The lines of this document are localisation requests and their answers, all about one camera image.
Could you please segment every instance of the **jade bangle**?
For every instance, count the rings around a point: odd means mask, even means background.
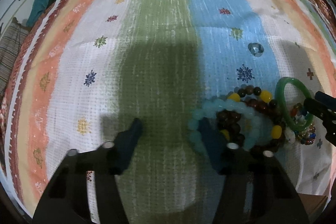
[[[285,86],[290,83],[294,86],[296,86],[306,98],[311,98],[311,95],[308,91],[308,89],[306,88],[306,86],[298,79],[296,78],[291,78],[291,77],[283,77],[281,78],[276,86],[275,89],[275,98],[278,101],[278,105],[280,107],[280,110],[283,113],[283,118],[286,121],[287,126],[289,126],[289,128],[293,131],[305,131],[305,129],[311,125],[312,121],[313,121],[313,115],[311,113],[308,113],[308,115],[306,116],[306,123],[303,126],[299,126],[298,124],[295,124],[293,119],[290,117],[289,112],[287,110],[286,107],[286,100],[285,100]]]

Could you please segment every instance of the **blue stripe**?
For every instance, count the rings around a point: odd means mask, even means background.
[[[219,9],[231,14],[220,14]],[[260,86],[275,92],[280,78],[276,57],[268,43],[261,19],[246,0],[189,0],[189,9],[197,35],[202,41],[199,62],[204,69],[205,97],[226,95],[242,84]],[[242,37],[231,36],[232,28],[242,29]],[[261,57],[254,57],[248,50],[249,43],[264,47]],[[238,80],[237,69],[252,69],[254,79]],[[270,140],[269,119],[265,119],[262,139]]]

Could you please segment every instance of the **striped cloth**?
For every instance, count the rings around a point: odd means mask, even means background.
[[[0,40],[0,98],[3,97],[14,62],[28,33],[16,18],[13,18]]]

